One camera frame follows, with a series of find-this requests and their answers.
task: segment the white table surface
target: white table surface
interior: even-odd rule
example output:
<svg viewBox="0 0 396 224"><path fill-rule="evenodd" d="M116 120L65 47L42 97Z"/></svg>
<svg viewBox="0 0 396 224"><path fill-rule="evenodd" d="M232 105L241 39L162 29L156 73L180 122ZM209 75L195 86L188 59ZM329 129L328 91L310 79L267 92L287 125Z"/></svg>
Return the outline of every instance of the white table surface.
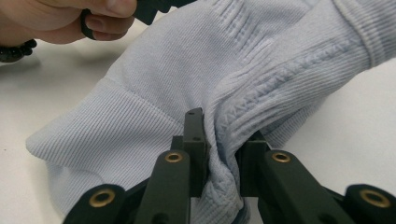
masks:
<svg viewBox="0 0 396 224"><path fill-rule="evenodd" d="M76 105L145 28L136 22L115 42L39 42L33 56L0 67L0 224L62 223L50 203L44 162L24 141ZM395 83L396 61L358 75L284 149L329 189L344 193L367 183L396 195ZM254 211L251 223L259 220Z"/></svg>

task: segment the hand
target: hand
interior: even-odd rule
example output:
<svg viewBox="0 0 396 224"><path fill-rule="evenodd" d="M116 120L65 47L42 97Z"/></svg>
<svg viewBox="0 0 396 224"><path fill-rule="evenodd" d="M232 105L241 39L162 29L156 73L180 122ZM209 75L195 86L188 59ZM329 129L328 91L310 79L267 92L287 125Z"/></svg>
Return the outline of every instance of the hand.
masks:
<svg viewBox="0 0 396 224"><path fill-rule="evenodd" d="M136 0L0 0L0 46L16 46L29 39L54 44L85 36L79 15L88 8L86 24L97 40L123 37L134 22Z"/></svg>

